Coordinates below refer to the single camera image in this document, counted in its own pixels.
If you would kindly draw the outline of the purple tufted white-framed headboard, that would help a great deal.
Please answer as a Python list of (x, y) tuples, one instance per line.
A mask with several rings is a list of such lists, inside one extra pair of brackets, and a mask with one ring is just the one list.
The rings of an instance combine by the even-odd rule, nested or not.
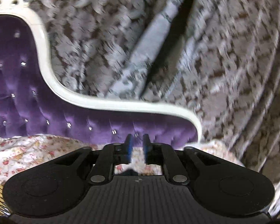
[(143, 135), (175, 148), (198, 142), (197, 116), (164, 103), (99, 99), (55, 77), (47, 33), (23, 0), (0, 0), (0, 137), (49, 134), (91, 144)]

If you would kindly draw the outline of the floral bedspread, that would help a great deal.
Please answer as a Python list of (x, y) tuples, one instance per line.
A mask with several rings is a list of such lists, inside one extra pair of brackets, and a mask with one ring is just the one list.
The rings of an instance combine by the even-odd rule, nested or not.
[[(86, 146), (88, 146), (86, 143), (78, 140), (53, 135), (0, 138), (0, 185), (4, 185), (16, 173)], [(219, 140), (212, 140), (202, 144), (187, 144), (186, 146), (194, 146), (206, 153), (244, 166)], [(140, 175), (161, 174), (160, 166), (145, 164), (142, 146), (133, 146), (131, 163), (116, 166), (115, 173), (122, 173), (128, 169), (133, 169)]]

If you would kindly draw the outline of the grey damask curtain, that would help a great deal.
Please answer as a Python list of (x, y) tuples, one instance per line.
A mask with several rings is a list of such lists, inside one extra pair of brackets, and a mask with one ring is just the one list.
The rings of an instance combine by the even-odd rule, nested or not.
[(280, 0), (24, 1), (62, 85), (194, 111), (203, 140), (272, 181), (280, 215)]

